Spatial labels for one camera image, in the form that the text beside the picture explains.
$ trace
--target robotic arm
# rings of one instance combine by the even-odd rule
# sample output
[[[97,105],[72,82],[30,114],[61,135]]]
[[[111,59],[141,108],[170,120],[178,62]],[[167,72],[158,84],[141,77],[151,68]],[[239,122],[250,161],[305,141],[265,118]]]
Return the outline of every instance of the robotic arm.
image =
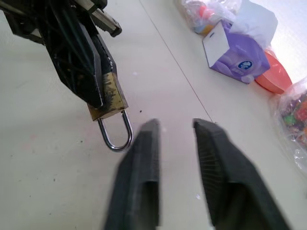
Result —
[[[0,0],[15,35],[46,46],[60,80],[87,102],[104,140],[113,151],[133,139],[128,104],[117,79],[116,64],[97,28],[112,37],[121,27],[104,8],[107,0]],[[103,119],[122,112],[128,131],[124,146],[111,144]]]

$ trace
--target tissue box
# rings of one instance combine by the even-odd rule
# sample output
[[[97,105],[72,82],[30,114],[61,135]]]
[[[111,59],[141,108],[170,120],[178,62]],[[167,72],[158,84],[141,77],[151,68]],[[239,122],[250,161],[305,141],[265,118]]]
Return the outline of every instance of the tissue box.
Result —
[[[204,38],[209,67],[249,84],[270,69],[263,49],[252,38],[230,33],[231,24],[220,21]]]

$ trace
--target plastic wrapper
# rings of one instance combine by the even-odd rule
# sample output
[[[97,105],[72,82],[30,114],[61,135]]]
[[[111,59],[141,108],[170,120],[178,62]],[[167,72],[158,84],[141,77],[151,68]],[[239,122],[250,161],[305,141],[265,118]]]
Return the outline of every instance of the plastic wrapper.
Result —
[[[275,117],[286,142],[286,151],[297,166],[307,173],[307,78],[292,85],[281,95]]]
[[[182,0],[186,19],[198,34],[207,35],[220,20],[232,23],[242,0]]]

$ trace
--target white table surface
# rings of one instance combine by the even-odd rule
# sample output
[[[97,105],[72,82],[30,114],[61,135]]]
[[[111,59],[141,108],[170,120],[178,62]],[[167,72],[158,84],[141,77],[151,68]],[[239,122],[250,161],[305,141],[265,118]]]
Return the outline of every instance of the white table surface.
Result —
[[[172,0],[113,0],[107,11],[123,28],[116,38],[102,36],[117,63],[134,132],[152,118],[161,122],[161,229],[209,229],[192,129],[196,117],[227,130],[293,229],[306,229],[307,184],[276,136],[272,95],[210,70],[201,37]],[[85,103],[61,84],[45,48],[13,36],[3,14],[0,29],[1,229],[98,230],[123,153],[104,145]],[[274,47],[278,58],[290,75],[302,78],[304,53],[293,67],[285,61],[297,50],[283,48]],[[299,50],[306,50],[303,42]],[[115,143],[124,142],[120,116],[107,126]]]

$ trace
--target tissue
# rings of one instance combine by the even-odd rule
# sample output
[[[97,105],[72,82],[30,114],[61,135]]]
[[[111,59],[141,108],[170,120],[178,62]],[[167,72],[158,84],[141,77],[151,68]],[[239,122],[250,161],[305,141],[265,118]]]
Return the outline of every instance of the tissue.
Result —
[[[244,0],[229,32],[250,36],[264,50],[270,45],[277,24],[278,20],[272,11]]]

